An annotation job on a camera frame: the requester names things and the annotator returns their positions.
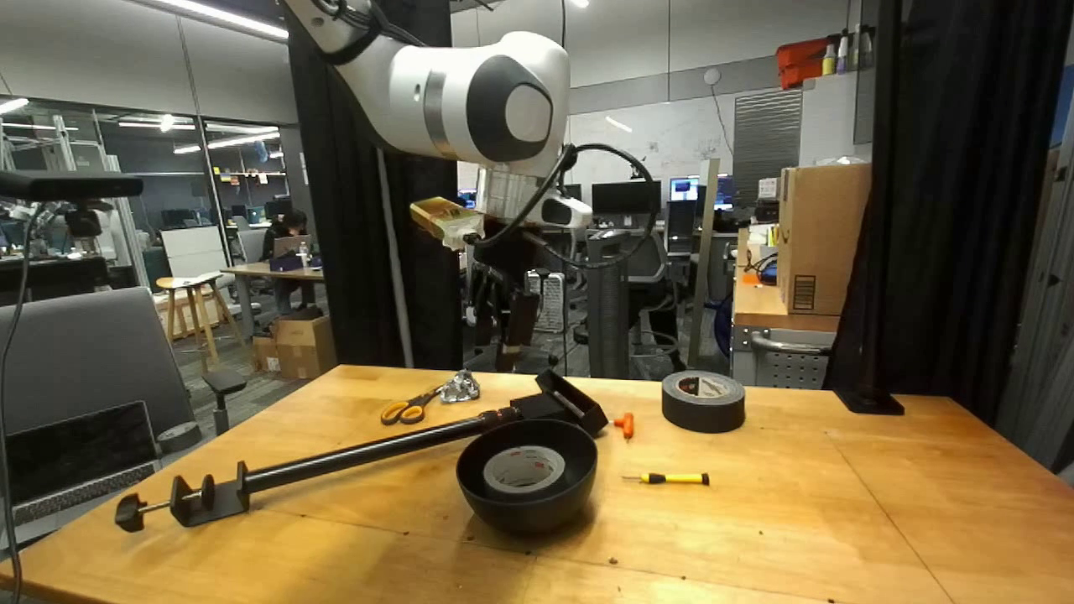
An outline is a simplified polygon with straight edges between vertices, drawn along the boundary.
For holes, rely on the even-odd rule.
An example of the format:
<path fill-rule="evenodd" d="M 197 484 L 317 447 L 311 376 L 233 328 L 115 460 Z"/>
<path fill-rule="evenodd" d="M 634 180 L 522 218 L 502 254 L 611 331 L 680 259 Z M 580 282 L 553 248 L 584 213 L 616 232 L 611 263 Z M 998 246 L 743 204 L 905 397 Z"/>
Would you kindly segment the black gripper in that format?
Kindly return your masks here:
<path fill-rule="evenodd" d="M 542 230 L 522 226 L 509 232 L 495 222 L 472 246 L 472 286 L 467 288 L 467 338 L 488 347 L 498 331 L 498 311 L 508 310 L 501 353 L 519 357 L 529 347 L 538 321 L 538 294 L 522 294 L 522 280 L 550 259 L 550 243 Z"/>

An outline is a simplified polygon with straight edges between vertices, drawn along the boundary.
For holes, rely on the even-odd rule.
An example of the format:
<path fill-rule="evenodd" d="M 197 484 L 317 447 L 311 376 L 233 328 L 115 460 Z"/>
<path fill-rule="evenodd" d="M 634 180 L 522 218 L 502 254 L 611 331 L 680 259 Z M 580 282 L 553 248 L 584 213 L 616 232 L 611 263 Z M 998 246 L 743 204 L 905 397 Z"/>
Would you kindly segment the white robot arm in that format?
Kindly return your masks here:
<path fill-rule="evenodd" d="M 409 222 L 464 161 L 547 184 L 565 154 L 568 51 L 542 33 L 450 42 L 450 0 L 283 0 L 337 357 L 464 358 L 460 263 Z"/>

